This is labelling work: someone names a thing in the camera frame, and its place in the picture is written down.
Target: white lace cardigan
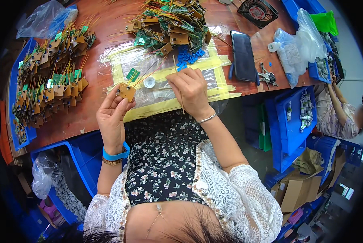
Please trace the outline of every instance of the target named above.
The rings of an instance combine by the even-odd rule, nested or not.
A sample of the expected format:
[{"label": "white lace cardigan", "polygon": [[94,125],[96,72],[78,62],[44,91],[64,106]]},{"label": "white lace cardigan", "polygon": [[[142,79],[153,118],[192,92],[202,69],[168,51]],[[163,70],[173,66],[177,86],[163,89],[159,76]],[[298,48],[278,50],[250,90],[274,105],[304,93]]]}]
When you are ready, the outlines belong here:
[{"label": "white lace cardigan", "polygon": [[[215,212],[222,228],[244,242],[272,242],[281,229],[281,209],[250,165],[222,170],[209,140],[196,148],[192,191]],[[111,188],[110,197],[97,194],[85,217],[84,230],[101,227],[123,239],[131,205],[125,182],[129,161]]]}]

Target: necklace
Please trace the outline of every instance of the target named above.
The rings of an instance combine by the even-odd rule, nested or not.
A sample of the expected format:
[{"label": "necklace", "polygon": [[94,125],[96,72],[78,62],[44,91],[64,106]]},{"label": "necklace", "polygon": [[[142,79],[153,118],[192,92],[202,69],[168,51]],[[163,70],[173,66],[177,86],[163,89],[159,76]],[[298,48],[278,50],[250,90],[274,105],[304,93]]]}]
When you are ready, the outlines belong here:
[{"label": "necklace", "polygon": [[149,232],[150,232],[150,230],[152,229],[153,225],[155,224],[155,222],[156,222],[156,220],[157,220],[157,218],[158,218],[159,216],[161,216],[161,217],[162,217],[162,219],[164,219],[164,220],[165,220],[165,218],[164,218],[164,217],[162,216],[162,214],[161,214],[161,210],[162,210],[162,209],[161,209],[161,206],[160,206],[159,204],[156,204],[156,209],[157,209],[157,211],[158,211],[159,213],[157,214],[157,216],[156,216],[156,218],[155,218],[155,221],[153,221],[153,223],[152,223],[152,225],[150,226],[150,228],[146,230],[148,233],[146,234],[145,239],[147,239],[147,238],[148,238]]}]

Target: green plastic bag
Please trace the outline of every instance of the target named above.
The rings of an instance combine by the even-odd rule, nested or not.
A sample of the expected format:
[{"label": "green plastic bag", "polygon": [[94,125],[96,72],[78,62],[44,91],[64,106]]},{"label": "green plastic bag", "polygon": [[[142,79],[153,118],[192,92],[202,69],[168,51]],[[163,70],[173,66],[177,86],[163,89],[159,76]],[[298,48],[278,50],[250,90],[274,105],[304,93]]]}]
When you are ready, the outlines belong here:
[{"label": "green plastic bag", "polygon": [[330,10],[330,12],[327,13],[310,14],[310,16],[318,31],[330,32],[334,36],[339,34],[333,11]]}]

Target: silver bracelet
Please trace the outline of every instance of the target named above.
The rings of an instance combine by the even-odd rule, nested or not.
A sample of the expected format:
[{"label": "silver bracelet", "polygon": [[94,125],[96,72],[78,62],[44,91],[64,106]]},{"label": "silver bracelet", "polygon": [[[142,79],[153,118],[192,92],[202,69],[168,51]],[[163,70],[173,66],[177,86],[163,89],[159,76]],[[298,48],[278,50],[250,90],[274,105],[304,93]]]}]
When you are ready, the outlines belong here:
[{"label": "silver bracelet", "polygon": [[213,114],[213,115],[212,115],[212,116],[210,116],[209,118],[204,119],[204,120],[200,120],[200,121],[196,121],[196,123],[203,123],[203,122],[205,122],[205,121],[208,121],[208,120],[213,119],[215,116],[216,116],[216,112],[215,112],[215,114]]}]

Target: black floral dress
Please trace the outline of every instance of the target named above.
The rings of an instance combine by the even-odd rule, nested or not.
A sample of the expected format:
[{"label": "black floral dress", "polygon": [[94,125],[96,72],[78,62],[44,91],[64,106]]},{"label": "black floral dress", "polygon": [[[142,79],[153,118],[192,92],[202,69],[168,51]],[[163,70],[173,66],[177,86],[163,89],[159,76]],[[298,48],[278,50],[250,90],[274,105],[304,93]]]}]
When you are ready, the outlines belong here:
[{"label": "black floral dress", "polygon": [[126,124],[131,147],[126,192],[130,204],[192,201],[204,204],[191,187],[195,175],[196,145],[207,134],[181,110]]}]

